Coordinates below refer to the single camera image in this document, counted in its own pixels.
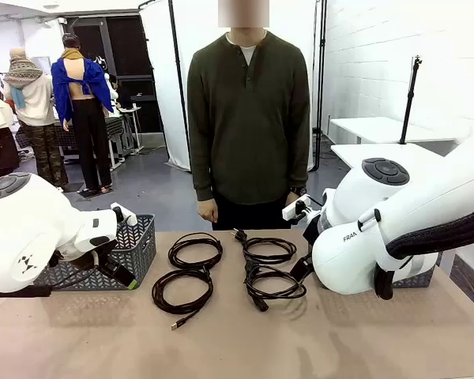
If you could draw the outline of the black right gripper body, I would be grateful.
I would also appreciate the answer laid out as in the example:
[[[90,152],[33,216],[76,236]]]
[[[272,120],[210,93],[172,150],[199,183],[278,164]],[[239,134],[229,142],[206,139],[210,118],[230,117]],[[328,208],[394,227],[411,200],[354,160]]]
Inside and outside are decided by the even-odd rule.
[[[312,218],[311,221],[307,223],[307,227],[303,232],[304,239],[312,246],[320,235],[318,230],[318,222],[320,220],[320,215],[316,215]]]

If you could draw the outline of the person's right hand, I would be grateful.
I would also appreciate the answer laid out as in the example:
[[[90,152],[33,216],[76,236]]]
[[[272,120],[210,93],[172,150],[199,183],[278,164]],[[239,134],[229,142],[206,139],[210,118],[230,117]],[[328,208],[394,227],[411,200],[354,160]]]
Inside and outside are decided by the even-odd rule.
[[[197,203],[198,215],[210,223],[218,221],[218,207],[216,201],[212,198],[206,201],[199,201]]]

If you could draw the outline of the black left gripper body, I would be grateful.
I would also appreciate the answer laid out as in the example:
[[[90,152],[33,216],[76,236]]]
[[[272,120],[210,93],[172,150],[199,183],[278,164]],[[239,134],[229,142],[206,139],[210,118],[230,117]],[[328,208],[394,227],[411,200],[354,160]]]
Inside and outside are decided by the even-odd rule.
[[[109,241],[91,250],[88,253],[89,267],[101,272],[117,272],[119,263],[111,256],[117,243],[117,241]]]

